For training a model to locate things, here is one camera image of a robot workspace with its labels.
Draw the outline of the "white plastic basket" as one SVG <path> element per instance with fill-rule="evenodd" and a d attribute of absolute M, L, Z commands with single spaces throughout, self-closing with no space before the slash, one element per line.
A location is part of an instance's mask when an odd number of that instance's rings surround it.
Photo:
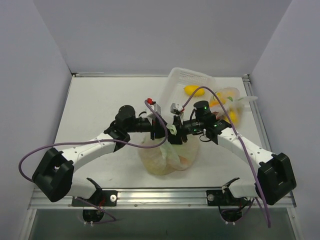
<path fill-rule="evenodd" d="M 173 121 L 170 107 L 173 103 L 183 105 L 189 99 L 184 88 L 189 85 L 206 86 L 217 91 L 219 86 L 214 77 L 201 72 L 175 67 L 168 75 L 159 99 L 156 101 L 161 107 L 161 116 L 168 122 Z"/>

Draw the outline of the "green avocado print plastic bag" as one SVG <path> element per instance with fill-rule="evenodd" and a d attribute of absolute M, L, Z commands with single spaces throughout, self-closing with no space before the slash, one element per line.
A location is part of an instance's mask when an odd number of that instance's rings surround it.
<path fill-rule="evenodd" d="M 171 144 L 166 141 L 159 147 L 149 148 L 162 140 L 162 138 L 151 140 L 145 135 L 141 142 L 145 148 L 139 148 L 138 155 L 147 172 L 163 176 L 191 167 L 197 158 L 200 146 L 200 140 L 196 136 L 189 136 L 187 142 L 183 144 Z"/>

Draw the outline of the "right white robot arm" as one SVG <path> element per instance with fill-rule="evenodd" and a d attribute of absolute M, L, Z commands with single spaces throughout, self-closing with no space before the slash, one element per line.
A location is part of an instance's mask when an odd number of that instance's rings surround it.
<path fill-rule="evenodd" d="M 174 114 L 176 134 L 171 134 L 169 139 L 174 143 L 186 142 L 188 135 L 204 135 L 248 163 L 253 170 L 253 181 L 235 177 L 222 186 L 221 197 L 226 204 L 232 205 L 240 198 L 259 197 L 265 199 L 268 205 L 274 205 L 296 188 L 292 164 L 286 154 L 265 150 L 234 132 L 230 123 L 216 119 L 208 101 L 196 102 L 189 120 L 182 120 L 184 108 L 179 104 L 172 103 L 170 112 Z"/>

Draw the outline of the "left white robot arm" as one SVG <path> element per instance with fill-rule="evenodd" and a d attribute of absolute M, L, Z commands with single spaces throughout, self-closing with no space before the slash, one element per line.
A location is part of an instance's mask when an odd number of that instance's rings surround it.
<path fill-rule="evenodd" d="M 148 133 L 153 136 L 155 128 L 162 126 L 160 133 L 168 138 L 166 124 L 161 117 L 161 107 L 156 102 L 147 103 L 151 111 L 148 117 L 135 115 L 131 105 L 122 106 L 110 126 L 95 138 L 81 143 L 70 143 L 70 148 L 47 150 L 32 175 L 32 181 L 51 202 L 65 196 L 80 197 L 90 206 L 101 201 L 99 185 L 92 179 L 75 180 L 74 173 L 84 165 L 107 154 L 130 145 L 130 133 Z"/>

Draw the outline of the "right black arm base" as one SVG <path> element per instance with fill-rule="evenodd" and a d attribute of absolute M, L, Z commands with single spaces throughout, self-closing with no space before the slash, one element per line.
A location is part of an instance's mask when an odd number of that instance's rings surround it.
<path fill-rule="evenodd" d="M 250 203 L 250 199 L 246 197 L 235 198 L 227 190 L 223 192 L 222 189 L 208 189 L 206 190 L 207 205 L 211 207 L 243 207 Z"/>

